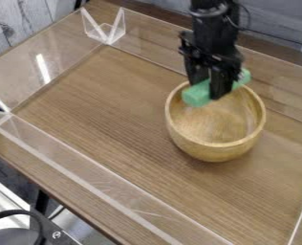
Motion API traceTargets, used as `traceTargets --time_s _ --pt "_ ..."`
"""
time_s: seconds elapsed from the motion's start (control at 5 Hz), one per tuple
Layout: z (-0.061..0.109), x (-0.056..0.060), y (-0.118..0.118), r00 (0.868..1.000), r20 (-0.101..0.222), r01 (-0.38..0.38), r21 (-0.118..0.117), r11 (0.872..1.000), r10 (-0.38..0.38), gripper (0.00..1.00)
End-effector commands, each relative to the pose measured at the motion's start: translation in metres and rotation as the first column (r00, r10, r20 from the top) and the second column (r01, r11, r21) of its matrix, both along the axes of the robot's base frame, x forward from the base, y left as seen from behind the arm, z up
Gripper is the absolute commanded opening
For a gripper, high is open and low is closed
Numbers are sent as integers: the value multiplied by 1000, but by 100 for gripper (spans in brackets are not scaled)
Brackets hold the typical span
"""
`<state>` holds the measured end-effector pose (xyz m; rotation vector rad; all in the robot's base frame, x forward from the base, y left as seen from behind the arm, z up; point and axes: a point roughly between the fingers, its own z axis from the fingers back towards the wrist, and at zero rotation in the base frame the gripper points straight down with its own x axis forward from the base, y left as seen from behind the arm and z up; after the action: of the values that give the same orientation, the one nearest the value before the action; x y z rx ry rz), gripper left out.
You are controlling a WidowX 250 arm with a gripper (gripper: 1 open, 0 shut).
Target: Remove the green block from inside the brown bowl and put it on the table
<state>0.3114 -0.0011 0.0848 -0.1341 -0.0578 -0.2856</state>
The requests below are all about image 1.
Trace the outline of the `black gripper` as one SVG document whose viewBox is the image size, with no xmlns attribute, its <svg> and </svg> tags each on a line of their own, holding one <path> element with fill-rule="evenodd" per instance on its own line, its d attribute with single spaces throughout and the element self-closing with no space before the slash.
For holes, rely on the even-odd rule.
<svg viewBox="0 0 302 245">
<path fill-rule="evenodd" d="M 239 8 L 191 8 L 192 29 L 179 34 L 190 84 L 210 78 L 212 100 L 231 92 L 242 71 L 243 56 L 235 47 L 239 13 Z"/>
</svg>

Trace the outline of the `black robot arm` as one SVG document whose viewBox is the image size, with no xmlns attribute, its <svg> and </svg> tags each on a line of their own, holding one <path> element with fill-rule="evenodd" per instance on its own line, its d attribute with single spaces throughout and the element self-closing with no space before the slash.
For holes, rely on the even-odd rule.
<svg viewBox="0 0 302 245">
<path fill-rule="evenodd" d="M 234 0 L 191 0 L 192 29 L 179 34 L 179 53 L 191 85 L 210 79 L 210 99 L 219 100 L 239 79 L 244 57 L 235 44 L 240 7 Z"/>
</svg>

